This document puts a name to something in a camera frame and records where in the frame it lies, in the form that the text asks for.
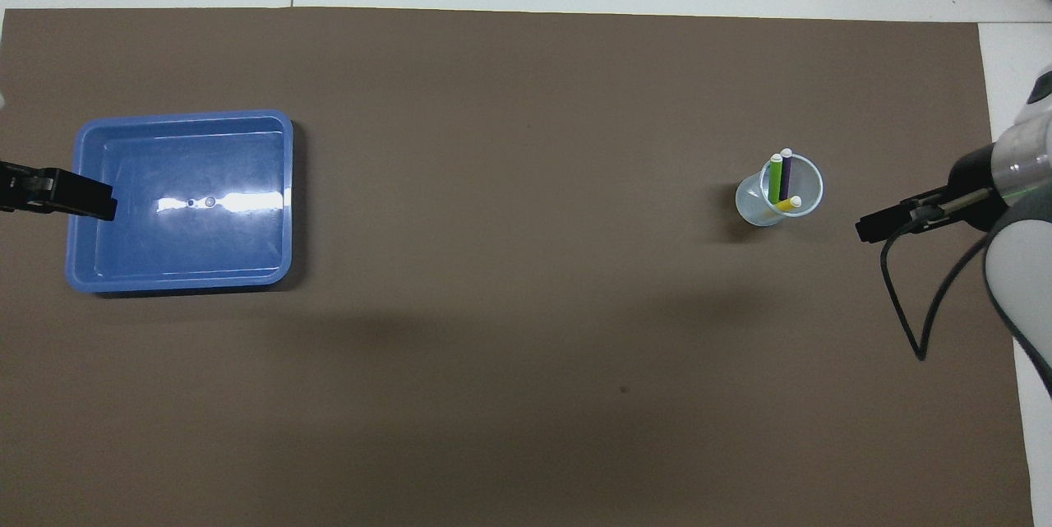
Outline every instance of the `brown table surface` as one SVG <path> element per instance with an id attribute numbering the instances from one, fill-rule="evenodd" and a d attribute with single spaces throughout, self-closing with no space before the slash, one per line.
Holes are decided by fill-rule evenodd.
<path id="1" fill-rule="evenodd" d="M 8 11 L 0 159 L 275 107 L 269 291 L 104 299 L 0 216 L 4 525 L 1018 525 L 1012 344 L 971 265 L 918 363 L 857 217 L 989 141 L 973 24 Z M 790 145 L 815 212 L 733 190 Z M 977 231 L 892 258 L 916 322 Z"/>

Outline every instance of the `translucent cup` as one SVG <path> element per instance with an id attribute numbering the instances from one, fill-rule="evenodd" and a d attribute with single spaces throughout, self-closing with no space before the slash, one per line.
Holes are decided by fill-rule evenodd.
<path id="1" fill-rule="evenodd" d="M 825 192 L 822 182 L 822 171 L 814 167 L 811 160 L 804 156 L 792 157 L 792 168 L 789 171 L 789 197 L 800 197 L 800 208 L 783 212 L 767 200 L 767 178 L 771 163 L 767 161 L 756 174 L 749 176 L 737 186 L 734 204 L 742 219 L 755 224 L 756 227 L 770 227 L 782 223 L 782 220 L 795 219 L 810 215 Z"/>

